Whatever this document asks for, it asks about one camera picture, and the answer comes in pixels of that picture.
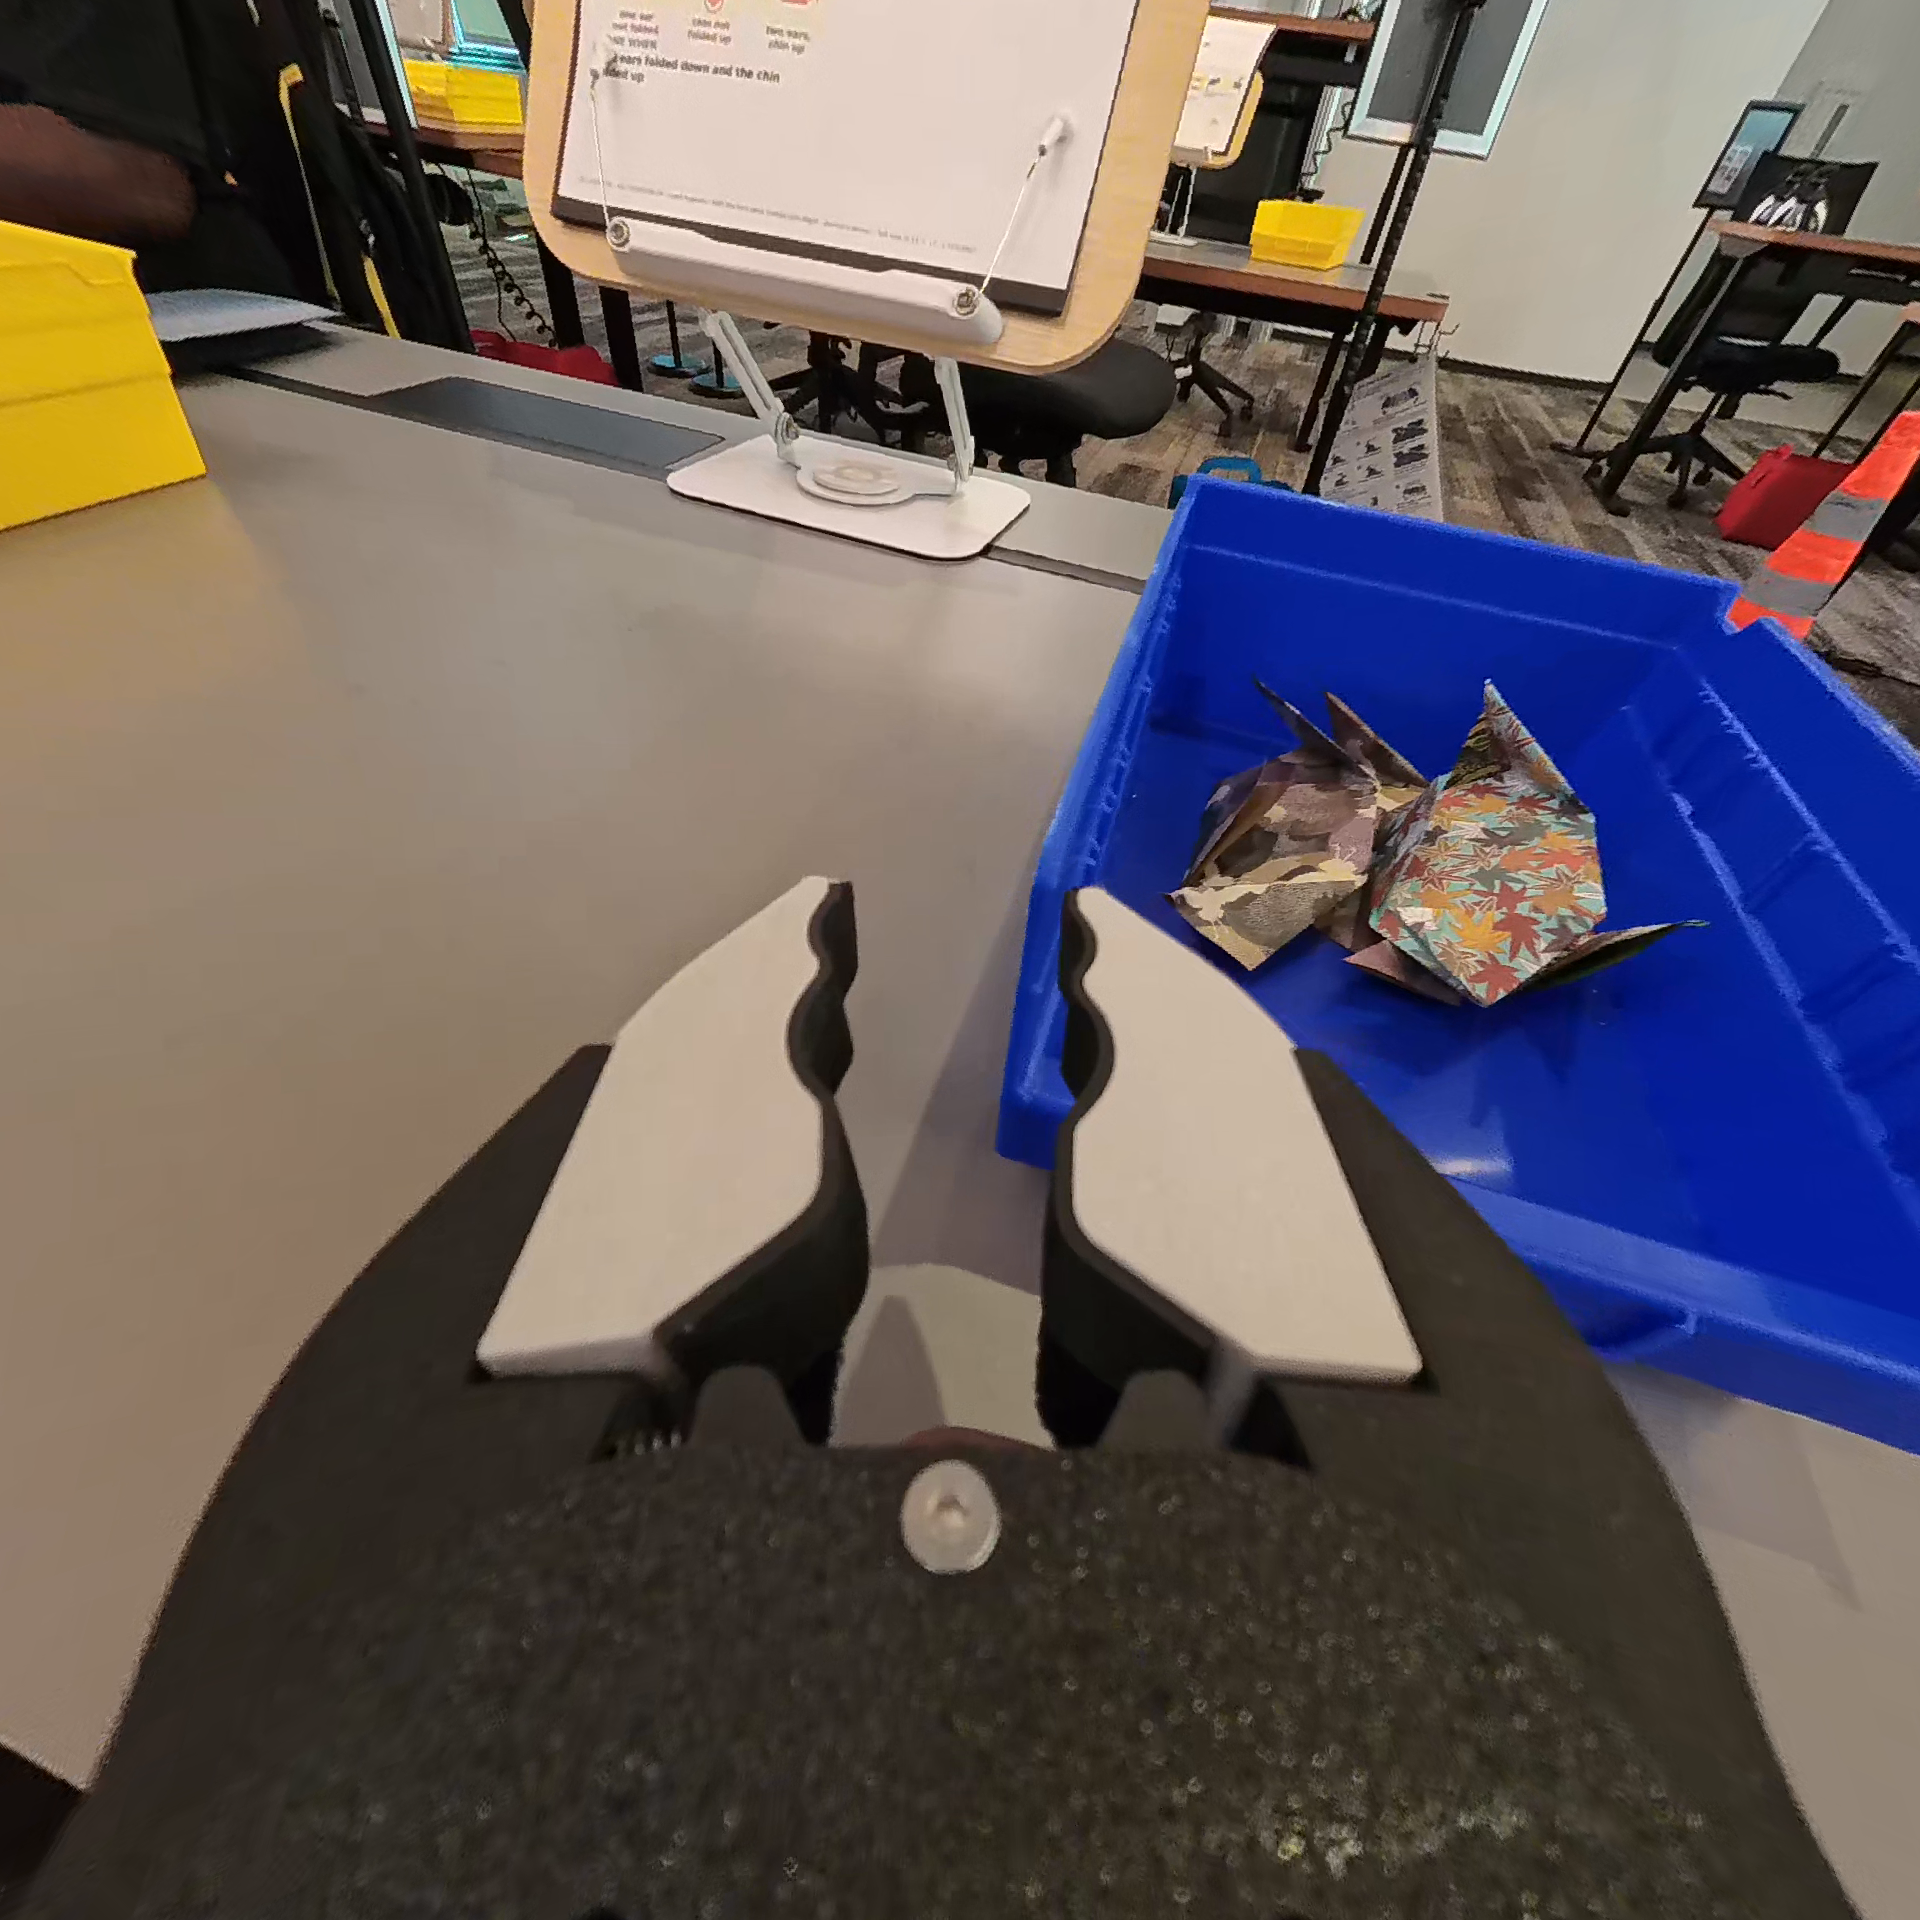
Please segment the white instruction sheet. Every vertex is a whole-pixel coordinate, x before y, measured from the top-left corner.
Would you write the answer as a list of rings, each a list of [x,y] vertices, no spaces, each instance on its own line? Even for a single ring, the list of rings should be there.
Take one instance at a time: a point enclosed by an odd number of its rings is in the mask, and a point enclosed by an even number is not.
[[[582,5],[554,210],[1057,318],[1131,3]]]

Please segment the black office chair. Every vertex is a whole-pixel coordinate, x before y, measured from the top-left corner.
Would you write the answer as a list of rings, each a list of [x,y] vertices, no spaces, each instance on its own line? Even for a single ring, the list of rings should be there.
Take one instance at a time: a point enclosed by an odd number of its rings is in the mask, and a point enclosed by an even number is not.
[[[1673,362],[1675,352],[1688,343],[1696,315],[1711,306],[1711,276],[1713,270],[1702,270],[1692,280],[1688,294],[1679,297],[1666,326],[1650,327],[1666,301],[1655,301],[1648,309],[1642,334],[1622,357],[1615,378],[1597,399],[1584,426],[1581,429],[1581,437],[1574,441],[1555,441],[1554,451],[1569,457],[1584,451],[1584,441],[1620,391],[1620,380],[1629,371],[1635,352],[1648,352],[1660,366]],[[1737,467],[1706,435],[1711,419],[1734,419],[1740,413],[1740,402],[1748,399],[1781,399],[1791,385],[1831,380],[1838,375],[1839,357],[1831,352],[1824,339],[1814,339],[1811,344],[1790,343],[1790,329],[1804,315],[1808,303],[1811,297],[1786,292],[1775,270],[1754,272],[1750,287],[1729,299],[1720,329],[1692,350],[1688,357],[1682,389],[1706,391],[1709,402],[1690,426],[1675,435],[1652,437],[1643,446],[1645,458],[1668,458],[1668,473],[1675,479],[1673,492],[1668,496],[1668,507],[1685,509],[1694,482],[1703,482],[1717,476],[1723,476],[1734,482],[1746,479],[1746,467]]]
[[[961,366],[974,448],[999,470],[1042,467],[1076,487],[1083,441],[1125,441],[1157,426],[1178,399],[1173,362],[1156,348],[1109,337],[1092,357],[1046,373]]]
[[[1219,337],[1236,344],[1236,321],[1195,306],[1173,327],[1167,357],[1178,406],[1186,407],[1195,395],[1205,395],[1217,411],[1217,437],[1233,441],[1236,435],[1256,425],[1257,395],[1213,363],[1208,352]]]

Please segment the black metal pole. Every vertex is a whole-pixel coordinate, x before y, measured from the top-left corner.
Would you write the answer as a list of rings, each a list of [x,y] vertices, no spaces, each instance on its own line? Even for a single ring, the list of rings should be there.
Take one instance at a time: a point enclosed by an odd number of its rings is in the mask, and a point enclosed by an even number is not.
[[[1412,207],[1418,203],[1421,187],[1427,178],[1427,162],[1436,146],[1436,133],[1444,124],[1444,115],[1455,93],[1455,77],[1466,56],[1466,44],[1481,9],[1483,3],[1441,5],[1444,34],[1436,39],[1433,60],[1427,62],[1427,85],[1421,101],[1421,116],[1412,124],[1410,142],[1402,149],[1402,162],[1389,183],[1389,191],[1383,201],[1383,210],[1389,221],[1383,229],[1383,237],[1373,250],[1373,270],[1370,275],[1365,303],[1339,350],[1339,360],[1336,363],[1336,384],[1331,389],[1328,402],[1324,407],[1324,417],[1317,423],[1317,441],[1314,443],[1314,453],[1304,479],[1304,492],[1308,492],[1310,497],[1317,497],[1324,492],[1324,482],[1328,479],[1333,460],[1337,429],[1345,423],[1356,384],[1372,371],[1377,371],[1378,352],[1383,350],[1383,339],[1389,333],[1383,318],[1383,301],[1392,287],[1398,255],[1402,250],[1402,237],[1412,217]]]

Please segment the blue plastic bin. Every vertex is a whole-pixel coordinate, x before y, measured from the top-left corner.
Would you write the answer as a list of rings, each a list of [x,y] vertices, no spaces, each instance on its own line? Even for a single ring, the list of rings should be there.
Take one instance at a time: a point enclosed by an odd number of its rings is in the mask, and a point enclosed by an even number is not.
[[[1699,919],[1498,1010],[1310,935],[1211,956],[1325,1050],[1615,1362],[1917,1444],[1916,747],[1694,573],[1197,479],[1038,857],[996,1149],[1069,1116],[1064,897],[1167,908],[1211,788],[1337,695],[1439,775],[1483,684],[1597,815],[1610,925]]]

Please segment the bird patterned origami paper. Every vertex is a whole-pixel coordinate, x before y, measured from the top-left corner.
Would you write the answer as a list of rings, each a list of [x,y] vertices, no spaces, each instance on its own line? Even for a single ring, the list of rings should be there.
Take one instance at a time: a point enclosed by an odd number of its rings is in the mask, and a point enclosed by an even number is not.
[[[1260,971],[1307,931],[1356,951],[1373,901],[1373,868],[1427,778],[1328,697],[1331,727],[1280,692],[1256,684],[1294,742],[1224,781],[1202,815],[1182,884],[1167,903],[1240,971]]]

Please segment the yellow plastic bin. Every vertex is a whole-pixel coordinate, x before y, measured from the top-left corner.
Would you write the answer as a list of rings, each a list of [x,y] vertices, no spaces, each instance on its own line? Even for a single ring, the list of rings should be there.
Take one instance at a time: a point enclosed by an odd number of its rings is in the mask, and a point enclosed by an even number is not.
[[[1298,272],[1336,272],[1350,261],[1370,214],[1353,203],[1264,198],[1247,236],[1252,261]]]
[[[524,125],[518,72],[446,60],[404,60],[404,79],[421,124],[470,133],[510,133]]]
[[[2,530],[201,476],[132,253],[2,224]]]

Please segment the framed tablet screen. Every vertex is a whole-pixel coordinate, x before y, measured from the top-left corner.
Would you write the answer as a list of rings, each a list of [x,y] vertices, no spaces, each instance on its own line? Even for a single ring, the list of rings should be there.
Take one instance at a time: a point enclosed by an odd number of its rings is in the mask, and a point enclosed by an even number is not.
[[[1734,210],[1748,191],[1752,173],[1767,155],[1779,153],[1804,108],[1801,101],[1790,100],[1750,100],[1692,207],[1706,214]]]

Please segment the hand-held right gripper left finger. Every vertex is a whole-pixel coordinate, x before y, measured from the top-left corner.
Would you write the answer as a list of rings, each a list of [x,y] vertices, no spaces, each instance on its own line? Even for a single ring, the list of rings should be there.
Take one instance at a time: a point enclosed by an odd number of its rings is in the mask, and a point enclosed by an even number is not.
[[[868,1292],[849,882],[803,877],[616,1031],[473,1360],[491,1380],[623,1379],[672,1418],[730,1372],[830,1437]]]

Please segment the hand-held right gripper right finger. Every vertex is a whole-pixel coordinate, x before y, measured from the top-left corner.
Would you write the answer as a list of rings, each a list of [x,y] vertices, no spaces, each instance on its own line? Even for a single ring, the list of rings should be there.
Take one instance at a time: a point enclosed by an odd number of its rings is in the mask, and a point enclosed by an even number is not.
[[[1283,1026],[1100,886],[1064,901],[1060,986],[1048,1437],[1097,1441],[1148,1374],[1186,1380],[1222,1441],[1266,1385],[1415,1385],[1418,1339]]]

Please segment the black poster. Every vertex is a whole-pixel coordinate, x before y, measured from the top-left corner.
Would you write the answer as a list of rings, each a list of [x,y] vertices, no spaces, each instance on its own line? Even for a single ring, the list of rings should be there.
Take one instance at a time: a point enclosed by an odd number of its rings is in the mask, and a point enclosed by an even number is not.
[[[1879,170],[1876,161],[1764,153],[1754,161],[1729,218],[1798,232],[1848,232]]]

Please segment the brown top table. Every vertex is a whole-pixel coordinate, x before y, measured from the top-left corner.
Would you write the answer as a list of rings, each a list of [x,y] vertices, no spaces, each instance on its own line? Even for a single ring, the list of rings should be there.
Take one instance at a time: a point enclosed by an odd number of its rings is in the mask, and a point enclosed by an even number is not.
[[[1682,389],[1688,357],[1709,334],[1720,329],[1729,299],[1750,287],[1754,272],[1775,270],[1786,292],[1807,294],[1811,303],[1817,299],[1838,301],[1839,315],[1860,303],[1911,306],[1917,297],[1917,253],[1912,244],[1858,241],[1845,232],[1757,229],[1736,221],[1713,221],[1711,236],[1713,253],[1706,261],[1706,270],[1713,270],[1709,280],[1713,289],[1711,306],[1696,315],[1688,343],[1675,352],[1668,366],[1652,362],[1662,373],[1660,385],[1643,402],[1627,437],[1610,448],[1600,448],[1588,460],[1584,482],[1615,517],[1629,513],[1622,487],[1642,460],[1662,458],[1668,469],[1662,453],[1645,458],[1643,446],[1652,437],[1675,435],[1690,426],[1706,407],[1706,391]]]
[[[484,130],[422,119],[415,125],[428,207],[469,311],[510,334],[535,321],[524,292],[540,297],[535,226],[521,185],[524,130]]]
[[[1370,306],[1372,284],[1373,270],[1366,267],[1316,272],[1260,261],[1246,244],[1156,236],[1141,261],[1137,299],[1186,311],[1186,327],[1169,360],[1175,394],[1186,401],[1202,391],[1229,426],[1236,419],[1252,423],[1257,402],[1247,389],[1206,362],[1205,339],[1217,321],[1280,322],[1325,334],[1331,344],[1292,440],[1296,451],[1308,451],[1345,357],[1355,357],[1356,375],[1365,378],[1378,368],[1392,333],[1439,327],[1449,315],[1444,292],[1402,275],[1389,276],[1383,294]]]

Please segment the printed picture sheet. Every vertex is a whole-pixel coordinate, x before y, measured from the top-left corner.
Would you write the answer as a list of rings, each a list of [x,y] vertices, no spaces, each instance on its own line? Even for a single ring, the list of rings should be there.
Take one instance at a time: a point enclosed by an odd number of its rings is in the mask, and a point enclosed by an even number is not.
[[[1446,519],[1433,352],[1383,363],[1356,380],[1333,435],[1317,496],[1372,513]]]

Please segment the orange reflective vest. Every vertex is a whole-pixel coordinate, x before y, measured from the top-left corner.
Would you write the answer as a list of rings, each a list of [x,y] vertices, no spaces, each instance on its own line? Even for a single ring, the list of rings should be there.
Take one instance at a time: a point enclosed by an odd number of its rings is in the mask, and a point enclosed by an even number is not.
[[[1916,470],[1917,413],[1911,407],[1883,425],[1811,519],[1764,553],[1759,571],[1734,598],[1726,623],[1742,630],[1771,622],[1808,640],[1872,542],[1892,530],[1895,507],[1916,504]]]

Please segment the red floor object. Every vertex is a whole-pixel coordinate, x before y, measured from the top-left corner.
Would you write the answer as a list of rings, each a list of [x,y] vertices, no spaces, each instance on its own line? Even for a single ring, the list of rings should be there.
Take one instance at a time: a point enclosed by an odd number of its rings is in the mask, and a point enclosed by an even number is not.
[[[554,348],[542,343],[518,343],[515,337],[497,329],[473,327],[470,348],[492,363],[508,363],[526,371],[549,371],[607,389],[620,385],[620,373],[614,371],[612,362],[588,344]]]

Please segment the red bag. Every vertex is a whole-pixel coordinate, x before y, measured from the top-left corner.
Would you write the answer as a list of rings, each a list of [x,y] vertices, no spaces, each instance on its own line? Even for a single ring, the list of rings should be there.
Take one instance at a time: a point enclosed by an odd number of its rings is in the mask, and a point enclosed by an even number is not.
[[[1776,551],[1851,473],[1851,467],[1851,458],[1804,453],[1791,443],[1763,451],[1717,509],[1719,538],[1763,553]]]

